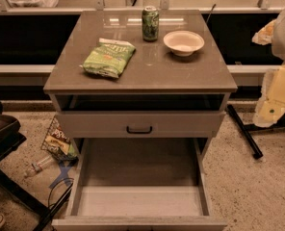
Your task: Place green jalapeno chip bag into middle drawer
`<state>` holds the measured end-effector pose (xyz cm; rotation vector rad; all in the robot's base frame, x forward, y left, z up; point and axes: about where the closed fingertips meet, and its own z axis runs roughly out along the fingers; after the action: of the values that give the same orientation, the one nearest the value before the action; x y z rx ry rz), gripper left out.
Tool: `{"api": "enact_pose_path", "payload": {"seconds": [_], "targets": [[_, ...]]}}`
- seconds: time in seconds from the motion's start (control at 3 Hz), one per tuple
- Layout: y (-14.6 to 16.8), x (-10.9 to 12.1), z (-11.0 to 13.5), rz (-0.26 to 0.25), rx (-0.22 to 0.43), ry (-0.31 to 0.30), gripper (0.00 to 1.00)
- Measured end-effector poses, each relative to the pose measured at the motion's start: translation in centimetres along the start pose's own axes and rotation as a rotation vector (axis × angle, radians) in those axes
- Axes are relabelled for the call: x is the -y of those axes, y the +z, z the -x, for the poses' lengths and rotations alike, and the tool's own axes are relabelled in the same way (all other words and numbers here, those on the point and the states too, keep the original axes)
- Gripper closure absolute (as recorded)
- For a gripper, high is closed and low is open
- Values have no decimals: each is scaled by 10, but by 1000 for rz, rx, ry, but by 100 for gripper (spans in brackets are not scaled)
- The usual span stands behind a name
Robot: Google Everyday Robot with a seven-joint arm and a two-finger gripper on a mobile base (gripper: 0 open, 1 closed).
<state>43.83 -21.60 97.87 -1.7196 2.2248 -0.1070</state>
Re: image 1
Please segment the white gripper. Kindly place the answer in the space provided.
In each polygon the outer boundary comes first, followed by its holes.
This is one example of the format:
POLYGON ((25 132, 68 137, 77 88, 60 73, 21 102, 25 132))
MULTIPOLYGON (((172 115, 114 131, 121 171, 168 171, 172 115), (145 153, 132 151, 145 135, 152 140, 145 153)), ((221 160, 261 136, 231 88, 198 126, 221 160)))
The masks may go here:
MULTIPOLYGON (((254 34, 251 41, 259 45, 272 43, 275 20, 254 34)), ((285 64, 279 69, 269 69, 264 76, 253 123, 262 128, 271 127, 285 114, 285 64)))

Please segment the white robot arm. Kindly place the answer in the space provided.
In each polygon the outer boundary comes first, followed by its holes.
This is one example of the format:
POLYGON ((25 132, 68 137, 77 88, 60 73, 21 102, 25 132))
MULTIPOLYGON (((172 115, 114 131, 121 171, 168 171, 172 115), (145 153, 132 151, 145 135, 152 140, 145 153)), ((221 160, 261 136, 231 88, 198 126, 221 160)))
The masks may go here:
POLYGON ((256 44, 272 45, 272 54, 283 61, 278 70, 267 70, 261 88, 253 123, 270 127, 285 114, 285 8, 252 38, 256 44))

